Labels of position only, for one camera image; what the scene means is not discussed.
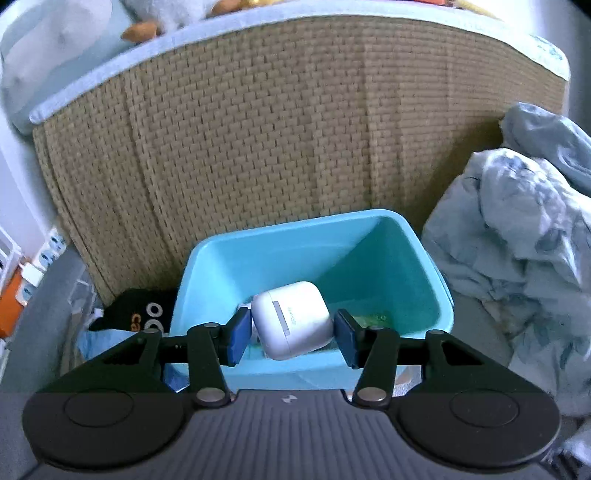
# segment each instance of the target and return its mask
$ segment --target white earbud case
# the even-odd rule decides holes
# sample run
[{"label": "white earbud case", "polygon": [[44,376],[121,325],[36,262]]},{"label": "white earbud case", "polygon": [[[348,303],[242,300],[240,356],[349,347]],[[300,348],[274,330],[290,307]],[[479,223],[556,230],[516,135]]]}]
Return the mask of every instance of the white earbud case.
[{"label": "white earbud case", "polygon": [[287,360],[326,346],[333,322],[318,288],[298,282],[256,295],[252,319],[265,353]]}]

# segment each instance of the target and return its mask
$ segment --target light blue plastic bin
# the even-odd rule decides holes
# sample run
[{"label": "light blue plastic bin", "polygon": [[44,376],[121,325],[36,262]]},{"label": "light blue plastic bin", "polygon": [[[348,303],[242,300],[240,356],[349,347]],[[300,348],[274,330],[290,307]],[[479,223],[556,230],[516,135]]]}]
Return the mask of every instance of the light blue plastic bin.
[{"label": "light blue plastic bin", "polygon": [[[216,235],[191,253],[170,335],[206,322],[226,323],[240,303],[271,288],[311,281],[333,314],[387,314],[400,335],[451,331],[453,303],[439,271],[407,221],[389,210],[366,210]],[[188,376],[186,364],[175,364]],[[338,348],[290,360],[266,358],[249,346],[239,365],[222,367],[231,390],[353,390]]]}]

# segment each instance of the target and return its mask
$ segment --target crumpled blue bedsheet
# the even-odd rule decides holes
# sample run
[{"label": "crumpled blue bedsheet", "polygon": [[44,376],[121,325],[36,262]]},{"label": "crumpled blue bedsheet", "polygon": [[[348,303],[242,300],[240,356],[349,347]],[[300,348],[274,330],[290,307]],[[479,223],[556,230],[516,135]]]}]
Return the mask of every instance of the crumpled blue bedsheet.
[{"label": "crumpled blue bedsheet", "polygon": [[[591,193],[591,140],[526,103],[501,127],[511,150],[472,155],[422,242],[449,286],[479,299],[512,339],[509,368],[553,395],[564,415],[587,417],[591,199],[581,192]],[[591,430],[577,435],[571,450],[591,462]]]}]

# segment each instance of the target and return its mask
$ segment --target stuffed toy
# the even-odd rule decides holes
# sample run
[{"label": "stuffed toy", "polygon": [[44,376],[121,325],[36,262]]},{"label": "stuffed toy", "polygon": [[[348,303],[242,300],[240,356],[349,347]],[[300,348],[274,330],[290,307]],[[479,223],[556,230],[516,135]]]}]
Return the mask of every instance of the stuffed toy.
[{"label": "stuffed toy", "polygon": [[133,43],[150,40],[196,23],[207,16],[223,15],[245,8],[271,5],[281,0],[124,0],[140,23],[123,32],[121,38]]},{"label": "stuffed toy", "polygon": [[133,42],[170,33],[203,20],[217,0],[124,0],[142,21],[129,27],[121,38]]}]

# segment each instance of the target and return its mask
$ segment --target wicker texture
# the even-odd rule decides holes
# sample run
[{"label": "wicker texture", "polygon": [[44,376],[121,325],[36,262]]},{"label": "wicker texture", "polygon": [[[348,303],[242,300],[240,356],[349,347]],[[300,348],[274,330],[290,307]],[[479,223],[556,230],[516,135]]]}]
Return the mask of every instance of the wicker texture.
[{"label": "wicker texture", "polygon": [[383,207],[420,229],[516,100],[566,83],[442,25],[294,20],[191,44],[112,78],[34,131],[63,223],[103,301],[178,284],[237,229]]}]

